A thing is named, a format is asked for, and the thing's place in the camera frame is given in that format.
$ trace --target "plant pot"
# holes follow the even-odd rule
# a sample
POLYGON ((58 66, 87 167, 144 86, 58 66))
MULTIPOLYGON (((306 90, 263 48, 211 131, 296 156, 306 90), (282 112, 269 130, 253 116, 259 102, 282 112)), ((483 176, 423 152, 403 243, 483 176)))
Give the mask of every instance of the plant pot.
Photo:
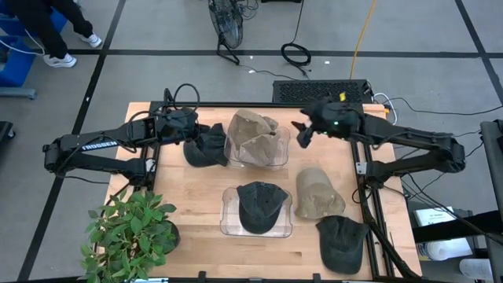
POLYGON ((180 231, 178 230, 178 227, 171 221, 167 220, 169 223, 171 223, 171 232, 174 234, 174 236, 176 237, 176 239, 174 240, 174 248, 177 248, 178 245, 180 244, 180 231))

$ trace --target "tan bucket hat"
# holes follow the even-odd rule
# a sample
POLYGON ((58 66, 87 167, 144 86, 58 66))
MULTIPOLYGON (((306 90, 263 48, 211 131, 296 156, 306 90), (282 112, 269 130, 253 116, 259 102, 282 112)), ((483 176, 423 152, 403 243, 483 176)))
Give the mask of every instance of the tan bucket hat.
POLYGON ((243 164, 267 166, 276 156, 279 136, 277 122, 246 109, 234 114, 227 134, 232 142, 232 156, 243 164))
POLYGON ((309 167, 297 174, 296 215, 306 219, 342 215, 346 208, 327 174, 319 167, 309 167))

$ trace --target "clear plastic container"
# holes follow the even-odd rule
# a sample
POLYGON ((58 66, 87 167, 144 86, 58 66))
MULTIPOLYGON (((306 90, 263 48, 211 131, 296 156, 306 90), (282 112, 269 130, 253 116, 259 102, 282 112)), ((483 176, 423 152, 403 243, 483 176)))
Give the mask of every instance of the clear plastic container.
POLYGON ((222 210, 220 211, 220 230, 225 235, 230 236, 254 236, 254 237, 278 237, 286 238, 293 231, 293 206, 292 195, 288 194, 288 198, 281 206, 280 214, 277 217, 276 224, 271 230, 263 234, 255 234, 248 232, 241 225, 239 220, 239 196, 236 188, 228 188, 223 193, 222 210))
POLYGON ((269 168, 278 169, 281 168, 288 162, 288 145, 290 143, 290 130, 285 127, 278 127, 274 133, 277 137, 277 147, 274 156, 270 159, 270 162, 263 165, 258 165, 250 162, 246 162, 240 158, 240 154, 246 155, 245 149, 241 147, 241 152, 232 143, 232 140, 227 135, 226 144, 224 147, 224 154, 229 159, 228 166, 231 167, 259 167, 259 168, 269 168))

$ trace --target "wooden table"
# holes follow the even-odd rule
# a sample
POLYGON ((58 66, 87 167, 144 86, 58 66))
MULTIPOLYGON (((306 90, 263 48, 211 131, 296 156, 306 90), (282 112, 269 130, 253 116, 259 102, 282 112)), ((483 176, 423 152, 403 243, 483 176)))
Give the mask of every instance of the wooden table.
MULTIPOLYGON (((133 114, 148 110, 148 102, 130 103, 126 120, 133 114)), ((364 105, 365 112, 385 117, 382 105, 364 105)), ((270 182, 286 189, 293 197, 296 208, 296 175, 305 167, 319 166, 330 177, 333 187, 346 201, 343 213, 354 221, 362 222, 359 204, 351 200, 357 188, 354 161, 349 142, 337 138, 328 139, 315 135, 309 148, 301 149, 295 140, 297 130, 291 121, 306 121, 296 108, 252 108, 263 116, 269 116, 287 127, 291 133, 288 163, 280 170, 252 170, 213 166, 191 167, 183 156, 182 146, 165 145, 160 151, 154 193, 163 194, 163 202, 176 205, 178 210, 170 216, 180 229, 181 244, 169 255, 167 264, 150 272, 151 277, 197 277, 199 271, 207 271, 207 277, 220 278, 277 278, 311 279, 319 273, 322 279, 370 280, 368 249, 363 249, 360 272, 355 275, 334 273, 321 261, 319 235, 315 224, 300 218, 294 219, 293 233, 285 239, 263 237, 231 237, 219 228, 222 194, 229 187, 254 181, 270 182)), ((228 126, 237 108, 199 108, 199 122, 228 126)), ((119 148, 117 159, 127 160, 134 154, 119 148)), ((373 152, 374 160, 389 162, 395 159, 391 144, 385 144, 373 152)), ((113 175, 107 196, 121 188, 127 180, 122 175, 113 175)), ((398 178, 391 178, 386 186, 402 191, 398 178)), ((380 191, 380 199, 387 223, 388 236, 400 256, 410 268, 420 274, 420 264, 402 196, 386 189, 380 191)), ((385 274, 382 250, 375 244, 380 274, 385 274)))

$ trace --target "white cable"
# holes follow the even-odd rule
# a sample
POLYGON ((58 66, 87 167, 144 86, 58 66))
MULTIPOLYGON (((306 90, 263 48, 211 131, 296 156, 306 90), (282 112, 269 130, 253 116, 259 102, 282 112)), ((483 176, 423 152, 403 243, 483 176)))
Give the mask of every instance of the white cable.
POLYGON ((30 51, 24 51, 24 50, 19 50, 15 47, 12 47, 10 46, 9 44, 3 42, 1 39, 0 39, 0 43, 3 44, 5 47, 11 49, 11 50, 15 50, 17 52, 21 52, 21 53, 25 53, 25 54, 33 54, 33 55, 39 55, 39 56, 44 56, 46 55, 46 51, 44 50, 44 48, 40 45, 40 43, 38 43, 31 35, 30 35, 30 32, 28 32, 27 30, 24 30, 26 31, 26 33, 28 34, 28 36, 30 37, 30 39, 38 46, 40 47, 40 49, 42 50, 42 54, 40 53, 36 53, 36 52, 30 52, 30 51))
POLYGON ((398 122, 398 115, 396 115, 396 111, 395 111, 395 107, 393 106, 393 102, 390 101, 390 98, 386 95, 386 94, 383 94, 383 93, 378 93, 378 94, 374 94, 374 97, 376 96, 384 96, 387 100, 387 103, 390 104, 391 106, 391 111, 393 112, 393 116, 395 116, 395 121, 393 122, 393 125, 396 125, 396 123, 398 122))

